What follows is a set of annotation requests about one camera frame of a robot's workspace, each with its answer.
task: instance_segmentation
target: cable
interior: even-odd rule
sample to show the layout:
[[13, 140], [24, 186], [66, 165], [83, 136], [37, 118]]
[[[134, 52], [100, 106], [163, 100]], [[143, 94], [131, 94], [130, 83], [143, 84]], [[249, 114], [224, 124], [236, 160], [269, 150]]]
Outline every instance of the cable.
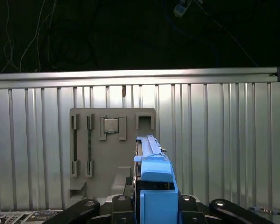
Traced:
[[263, 215], [280, 215], [280, 211], [278, 210], [271, 210], [263, 207], [249, 207], [248, 210]]
[[37, 57], [38, 57], [38, 72], [41, 71], [41, 62], [40, 62], [40, 59], [39, 59], [39, 49], [38, 49], [38, 40], [39, 40], [39, 33], [44, 25], [44, 23], [46, 22], [46, 20], [49, 18], [49, 16], [52, 15], [52, 13], [50, 13], [46, 18], [45, 20], [42, 22], [42, 25], [39, 27], [39, 30], [37, 32], [37, 39], [36, 39], [36, 49], [37, 49]]
[[[5, 58], [7, 59], [7, 64], [4, 66], [4, 68], [2, 69], [2, 73], [4, 72], [4, 70], [6, 69], [6, 67], [10, 64], [11, 66], [13, 66], [14, 68], [16, 68], [17, 70], [18, 67], [15, 66], [14, 62], [13, 62], [13, 50], [14, 50], [14, 44], [12, 45], [12, 40], [10, 39], [10, 36], [9, 36], [9, 32], [8, 32], [8, 24], [9, 24], [9, 18], [10, 18], [10, 8], [9, 8], [9, 1], [6, 0], [6, 4], [7, 4], [7, 20], [6, 20], [6, 24], [5, 24], [5, 31], [6, 31], [6, 34], [7, 34], [7, 38], [8, 38], [8, 41], [6, 42], [6, 44], [4, 45], [3, 47], [3, 53], [5, 55]], [[6, 45], [9, 43], [10, 45], [10, 59], [7, 58], [6, 56], [6, 53], [5, 53], [5, 47]]]
[[[4, 70], [6, 69], [6, 67], [7, 67], [9, 64], [11, 64], [13, 67], [15, 67], [18, 71], [20, 71], [20, 69], [14, 65], [14, 63], [12, 62], [12, 59], [11, 59], [11, 58], [9, 59], [9, 58], [7, 57], [7, 55], [6, 55], [5, 48], [6, 48], [6, 46], [7, 46], [10, 42], [13, 42], [13, 41], [11, 41], [11, 40], [7, 41], [7, 42], [5, 43], [5, 45], [4, 45], [4, 47], [3, 47], [3, 53], [4, 53], [4, 56], [5, 56], [6, 60], [7, 60], [7, 64], [4, 66], [4, 68], [2, 69], [2, 72], [1, 72], [1, 73], [4, 72]], [[13, 51], [13, 49], [14, 49], [14, 43], [11, 45], [11, 52]]]
[[199, 42], [206, 43], [206, 44], [210, 45], [211, 50], [212, 50], [212, 52], [214, 53], [214, 56], [215, 56], [215, 58], [216, 58], [216, 67], [219, 67], [219, 59], [218, 59], [217, 51], [216, 51], [214, 45], [212, 45], [211, 43], [209, 43], [209, 42], [207, 42], [207, 41], [205, 41], [205, 40], [202, 40], [202, 39], [198, 39], [198, 38], [196, 38], [196, 37], [193, 37], [192, 35], [189, 35], [189, 34], [185, 33], [184, 31], [180, 30], [180, 29], [171, 21], [171, 19], [170, 19], [168, 13], [167, 13], [167, 11], [166, 11], [166, 0], [162, 0], [162, 7], [163, 7], [163, 11], [164, 11], [164, 13], [165, 13], [167, 22], [169, 23], [169, 25], [170, 25], [175, 31], [177, 31], [177, 32], [179, 32], [180, 34], [183, 34], [184, 36], [187, 36], [187, 37], [189, 37], [189, 38], [191, 38], [191, 39], [193, 39], [193, 40], [195, 40], [195, 41], [199, 41]]
[[[38, 30], [38, 33], [37, 33], [37, 39], [36, 39], [36, 49], [37, 49], [37, 59], [38, 59], [38, 72], [41, 71], [41, 61], [40, 61], [40, 56], [39, 56], [39, 48], [38, 48], [38, 41], [39, 41], [39, 33], [42, 29], [42, 26], [44, 25], [45, 21], [49, 18], [50, 15], [51, 16], [51, 20], [50, 20], [50, 23], [49, 23], [49, 29], [51, 28], [51, 24], [52, 24], [52, 20], [53, 20], [53, 16], [54, 16], [54, 11], [55, 11], [55, 7], [56, 7], [56, 4], [57, 4], [57, 0], [54, 1], [54, 5], [53, 5], [53, 9], [52, 9], [52, 12], [45, 18], [45, 20], [42, 22], [42, 25], [40, 26], [39, 30]], [[49, 50], [50, 50], [50, 39], [48, 37], [48, 61], [49, 61]]]
[[39, 23], [40, 23], [40, 20], [41, 20], [41, 15], [42, 15], [42, 9], [43, 9], [45, 3], [46, 3], [46, 0], [43, 1], [41, 10], [40, 10], [40, 12], [39, 12], [39, 17], [38, 17], [38, 22], [37, 22], [37, 26], [36, 26], [36, 33], [35, 33], [35, 36], [34, 36], [34, 38], [32, 39], [32, 41], [30, 42], [30, 44], [28, 45], [28, 47], [26, 48], [26, 50], [24, 51], [24, 53], [23, 53], [23, 55], [22, 55], [22, 57], [21, 57], [21, 60], [20, 60], [20, 72], [21, 72], [21, 67], [22, 67], [22, 60], [23, 60], [23, 58], [24, 58], [26, 52], [28, 51], [28, 49], [29, 49], [30, 46], [32, 45], [33, 41], [34, 41], [34, 40], [36, 39], [36, 37], [37, 37], [37, 34], [38, 34], [38, 27], [39, 27]]
[[[257, 7], [267, 1], [268, 0], [262, 0], [258, 2], [257, 0], [254, 0], [252, 7], [243, 8], [233, 12], [213, 13], [212, 16], [209, 15], [210, 23], [205, 25], [204, 34], [207, 35], [208, 39], [211, 42], [220, 41], [222, 37], [227, 33], [227, 31], [232, 30], [235, 26], [252, 21], [255, 16]], [[204, 7], [209, 8], [209, 6], [207, 6], [205, 2], [203, 3], [203, 5]], [[209, 25], [213, 22], [213, 20], [216, 20], [218, 23], [220, 23], [224, 27], [224, 29], [214, 30], [210, 28]], [[216, 35], [221, 35], [221, 37], [215, 39], [214, 36]]]
[[[57, 0], [54, 1], [52, 16], [51, 16], [51, 20], [50, 20], [50, 24], [49, 24], [49, 29], [51, 28], [51, 25], [52, 25], [56, 5], [57, 5]], [[50, 61], [50, 37], [48, 36], [48, 62], [49, 61]]]
[[[199, 8], [204, 12], [204, 14], [206, 14], [208, 17], [210, 17], [210, 15], [204, 10], [204, 8], [199, 4], [199, 2], [197, 2], [196, 0], [193, 0], [198, 6]], [[219, 27], [221, 27], [222, 29], [224, 29], [224, 27], [218, 23], [216, 20], [212, 19], [214, 23], [216, 23]], [[247, 57], [253, 62], [253, 64], [255, 64], [256, 67], [258, 67], [258, 65], [256, 64], [256, 62], [251, 58], [251, 56], [246, 52], [246, 50], [243, 48], [243, 46], [237, 41], [237, 39], [229, 32], [226, 31], [227, 34], [235, 41], [235, 43], [242, 49], [242, 51], [247, 55]]]
[[[82, 18], [82, 2], [79, 2], [79, 11], [77, 13], [80, 21], [60, 20], [52, 22], [46, 38], [44, 38], [40, 47], [40, 60], [42, 64], [59, 69], [58, 65], [62, 63], [83, 65], [93, 62], [98, 67], [98, 62], [88, 35], [92, 31], [92, 25], [100, 2], [101, 0], [96, 7], [94, 18], [90, 20], [89, 24], [85, 24], [84, 21], [86, 19]], [[46, 58], [45, 49], [49, 49], [48, 54], [52, 56], [51, 58]]]

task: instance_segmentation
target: silver panel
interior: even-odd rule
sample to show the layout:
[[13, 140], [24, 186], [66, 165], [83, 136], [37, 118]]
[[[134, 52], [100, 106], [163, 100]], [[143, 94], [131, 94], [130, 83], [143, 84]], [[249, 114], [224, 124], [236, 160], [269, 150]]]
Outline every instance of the silver panel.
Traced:
[[0, 90], [0, 208], [2, 209], [13, 209], [16, 203], [10, 101], [9, 90]]
[[[85, 106], [86, 102], [90, 102], [89, 87], [85, 94]], [[61, 170], [61, 188], [63, 204], [62, 208], [68, 207], [68, 191], [70, 188], [70, 119], [69, 111], [74, 107], [73, 88], [61, 88], [58, 90], [58, 117], [59, 117], [59, 144], [60, 144], [60, 170]]]
[[193, 195], [209, 200], [207, 95], [204, 84], [191, 86]]
[[270, 84], [255, 84], [255, 142], [256, 142], [256, 202], [258, 206], [272, 203], [269, 195], [269, 180], [272, 175], [269, 166], [271, 148], [271, 124], [269, 95]]
[[42, 137], [42, 96], [41, 89], [28, 89], [28, 151], [30, 167], [30, 195], [32, 208], [46, 208], [44, 154]]
[[[21, 82], [15, 74], [7, 75], [9, 81], [0, 77], [0, 209], [68, 206], [68, 115], [74, 106], [155, 108], [160, 142], [183, 193], [204, 203], [224, 197], [243, 207], [280, 209], [280, 83], [260, 75], [274, 68], [241, 77], [239, 84], [238, 76], [225, 74], [225, 81], [210, 84], [217, 78], [211, 72], [210, 79], [170, 72], [134, 79], [116, 73], [95, 82], [85, 80], [89, 73], [68, 81], [65, 73], [58, 79], [21, 74], [29, 79]], [[250, 83], [255, 76], [263, 83]], [[13, 89], [21, 86], [28, 89]], [[35, 88], [45, 86], [56, 88]]]
[[223, 88], [220, 84], [207, 86], [208, 153], [210, 198], [222, 198], [224, 193], [223, 148]]
[[26, 132], [26, 99], [24, 89], [12, 90], [12, 121], [14, 129], [14, 171], [16, 189], [16, 208], [29, 208], [29, 172], [27, 132]]
[[[280, 83], [271, 84], [271, 118], [272, 118], [272, 207], [280, 210]], [[280, 223], [280, 216], [273, 217], [275, 223]]]
[[57, 88], [43, 90], [42, 115], [47, 203], [49, 208], [61, 208], [64, 198], [62, 198], [61, 188]]

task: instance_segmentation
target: corrugated metal wall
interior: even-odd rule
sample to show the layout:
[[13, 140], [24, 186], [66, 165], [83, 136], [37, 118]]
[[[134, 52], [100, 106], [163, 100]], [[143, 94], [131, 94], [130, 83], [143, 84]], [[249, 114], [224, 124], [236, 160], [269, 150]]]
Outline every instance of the corrugated metal wall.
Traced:
[[182, 193], [280, 209], [280, 83], [0, 89], [0, 209], [67, 206], [72, 107], [155, 108]]

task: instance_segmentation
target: black background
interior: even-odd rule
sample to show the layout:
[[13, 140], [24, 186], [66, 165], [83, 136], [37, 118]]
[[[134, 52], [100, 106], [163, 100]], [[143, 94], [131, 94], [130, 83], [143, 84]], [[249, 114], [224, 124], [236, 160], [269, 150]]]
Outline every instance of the black background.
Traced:
[[[17, 66], [35, 35], [42, 3], [42, 0], [9, 0], [8, 31], [15, 43], [14, 64]], [[54, 0], [46, 0], [41, 23], [52, 11], [53, 3]], [[46, 22], [40, 31], [41, 71], [255, 67], [228, 34], [209, 33], [215, 42], [202, 35], [210, 18], [195, 3], [182, 18], [175, 18], [173, 9], [177, 3], [176, 0], [58, 0], [51, 30]], [[248, 9], [237, 17], [242, 20], [253, 14], [252, 19], [236, 24], [230, 33], [259, 67], [280, 66], [280, 1], [266, 0], [255, 10], [253, 4], [254, 0], [205, 0], [203, 6], [210, 15]], [[172, 28], [165, 13], [174, 26], [196, 38]], [[6, 20], [7, 3], [1, 0], [0, 73], [7, 63], [3, 54], [7, 42]], [[217, 17], [217, 20], [231, 21], [228, 16]], [[210, 23], [210, 27], [222, 31], [214, 23]], [[52, 45], [60, 62], [50, 64], [45, 60], [45, 40], [48, 33], [52, 37], [56, 30], [59, 30], [58, 36]], [[216, 49], [219, 63], [211, 45]], [[38, 69], [37, 55], [34, 41], [22, 62], [25, 71]], [[51, 58], [54, 58], [52, 47]], [[5, 72], [17, 70], [8, 66]]]

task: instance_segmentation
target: gray mounting board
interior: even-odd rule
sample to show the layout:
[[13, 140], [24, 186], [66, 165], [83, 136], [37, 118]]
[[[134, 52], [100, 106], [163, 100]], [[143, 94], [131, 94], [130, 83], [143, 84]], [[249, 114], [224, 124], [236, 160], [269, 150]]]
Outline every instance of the gray mounting board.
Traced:
[[132, 177], [137, 136], [156, 136], [151, 108], [70, 110], [70, 205], [123, 194]]

